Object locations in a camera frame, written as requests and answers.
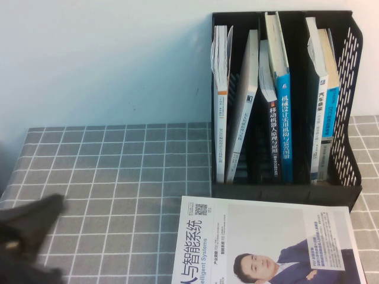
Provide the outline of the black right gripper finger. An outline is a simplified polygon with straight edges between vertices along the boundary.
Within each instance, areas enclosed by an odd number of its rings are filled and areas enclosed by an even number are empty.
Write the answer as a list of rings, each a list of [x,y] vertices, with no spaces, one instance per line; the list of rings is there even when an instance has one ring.
[[[1,253],[1,283],[65,283],[60,269],[30,264]]]

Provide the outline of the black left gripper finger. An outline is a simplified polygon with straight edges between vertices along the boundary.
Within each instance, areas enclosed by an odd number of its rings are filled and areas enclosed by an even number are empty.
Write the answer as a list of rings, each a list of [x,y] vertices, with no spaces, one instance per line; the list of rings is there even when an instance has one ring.
[[[38,254],[65,210],[65,198],[52,194],[38,201],[1,209],[1,248],[14,254]]]

